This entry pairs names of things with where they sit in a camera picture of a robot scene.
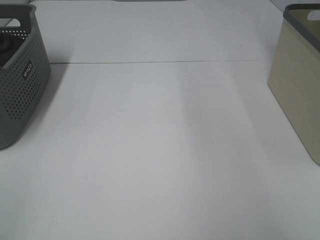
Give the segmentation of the beige basket with grey rim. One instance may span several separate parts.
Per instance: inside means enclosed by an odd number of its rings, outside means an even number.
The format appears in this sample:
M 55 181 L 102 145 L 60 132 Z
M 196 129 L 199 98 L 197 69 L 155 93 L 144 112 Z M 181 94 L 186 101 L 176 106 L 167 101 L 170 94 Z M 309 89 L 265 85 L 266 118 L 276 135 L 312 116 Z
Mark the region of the beige basket with grey rim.
M 320 22 L 318 3 L 287 5 L 267 85 L 316 163 L 320 163 Z

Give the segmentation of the grey perforated plastic basket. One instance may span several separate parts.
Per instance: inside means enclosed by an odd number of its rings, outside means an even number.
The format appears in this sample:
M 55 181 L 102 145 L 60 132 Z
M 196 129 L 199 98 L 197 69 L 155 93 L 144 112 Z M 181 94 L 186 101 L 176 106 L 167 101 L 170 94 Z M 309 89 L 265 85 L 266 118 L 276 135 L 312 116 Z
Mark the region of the grey perforated plastic basket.
M 18 26 L 0 28 L 0 147 L 22 134 L 47 87 L 51 66 L 31 4 L 1 4 L 2 19 Z

